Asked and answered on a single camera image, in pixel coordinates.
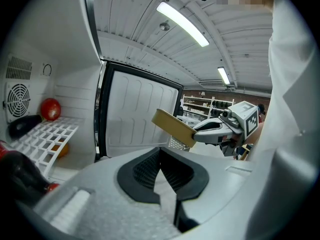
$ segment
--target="refrigerator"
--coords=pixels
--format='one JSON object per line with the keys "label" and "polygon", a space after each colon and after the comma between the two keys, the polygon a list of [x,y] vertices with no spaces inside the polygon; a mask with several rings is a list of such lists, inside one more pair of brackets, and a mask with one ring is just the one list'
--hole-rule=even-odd
{"label": "refrigerator", "polygon": [[[94,0],[30,0],[6,39],[0,76],[0,140],[58,183],[101,157],[168,146],[171,136],[151,119],[157,108],[175,116],[183,90],[158,75],[104,60]],[[58,100],[60,118],[12,141],[8,124],[38,114],[46,98]],[[57,159],[51,148],[66,143],[68,154]]]}

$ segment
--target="vent grille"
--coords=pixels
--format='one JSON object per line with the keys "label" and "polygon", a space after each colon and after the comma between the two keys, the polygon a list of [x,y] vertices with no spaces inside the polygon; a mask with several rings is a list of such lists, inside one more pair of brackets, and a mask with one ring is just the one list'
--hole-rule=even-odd
{"label": "vent grille", "polygon": [[32,62],[11,56],[6,69],[7,79],[30,80]]}
{"label": "vent grille", "polygon": [[24,84],[18,83],[9,91],[7,106],[10,114],[16,118],[22,117],[29,107],[29,91]]}
{"label": "vent grille", "polygon": [[199,84],[201,84],[202,86],[224,86],[222,80],[204,80],[200,81]]}

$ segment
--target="person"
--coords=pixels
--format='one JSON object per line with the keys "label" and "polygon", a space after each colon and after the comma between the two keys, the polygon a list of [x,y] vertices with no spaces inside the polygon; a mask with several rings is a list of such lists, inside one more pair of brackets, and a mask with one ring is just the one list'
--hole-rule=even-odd
{"label": "person", "polygon": [[265,112],[265,105],[263,104],[258,104],[258,114],[259,114],[259,124],[261,124],[263,122],[262,116],[261,115],[266,115]]}
{"label": "person", "polygon": [[263,6],[273,16],[268,51],[272,80],[270,104],[265,121],[245,142],[255,144],[249,157],[254,161],[264,150],[277,148],[302,131],[284,94],[306,69],[318,65],[319,50],[307,24],[290,0],[239,0],[239,3]]}

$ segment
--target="metal shelf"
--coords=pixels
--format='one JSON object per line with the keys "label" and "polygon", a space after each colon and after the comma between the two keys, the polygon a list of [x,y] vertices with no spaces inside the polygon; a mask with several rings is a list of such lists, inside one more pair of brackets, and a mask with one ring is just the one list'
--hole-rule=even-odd
{"label": "metal shelf", "polygon": [[199,100],[199,101],[207,101],[207,102],[210,102],[212,100],[211,98],[200,98],[200,97],[189,97],[189,96],[184,96],[184,97],[191,100]]}
{"label": "metal shelf", "polygon": [[224,111],[224,109],[221,109],[221,108],[216,108],[216,107],[213,107],[212,109],[213,109],[213,110]]}
{"label": "metal shelf", "polygon": [[220,100],[220,99],[214,99],[214,102],[228,102],[230,104],[233,104],[233,101],[228,101],[228,100]]}
{"label": "metal shelf", "polygon": [[208,115],[207,114],[200,114],[200,113],[197,113],[197,112],[192,112],[192,111],[190,111],[190,110],[183,110],[183,111],[185,111],[185,112],[189,112],[189,113],[193,113],[193,114],[196,114],[196,115],[199,115],[199,116],[204,116],[204,117],[207,117]]}
{"label": "metal shelf", "polygon": [[191,103],[183,103],[183,105],[189,105],[189,106],[195,106],[195,107],[199,107],[199,108],[205,108],[205,109],[210,109],[209,106],[201,106],[201,105],[196,105],[196,104],[191,104]]}

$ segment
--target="brick wall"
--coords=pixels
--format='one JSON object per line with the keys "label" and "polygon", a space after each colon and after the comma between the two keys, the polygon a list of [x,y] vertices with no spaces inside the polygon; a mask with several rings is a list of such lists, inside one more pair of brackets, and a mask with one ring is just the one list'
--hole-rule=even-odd
{"label": "brick wall", "polygon": [[[193,96],[193,97],[201,97],[200,95],[201,91],[199,90],[184,90],[182,92],[182,96]],[[247,101],[251,104],[258,105],[263,104],[265,108],[265,112],[268,111],[270,98],[267,97],[259,97],[254,95],[247,95],[247,94],[241,94],[241,93],[221,93],[221,92],[209,92],[205,91],[204,98],[211,99],[212,97],[215,97],[217,100],[223,100],[223,101],[230,101],[234,99],[235,103],[239,103],[242,101]]]}

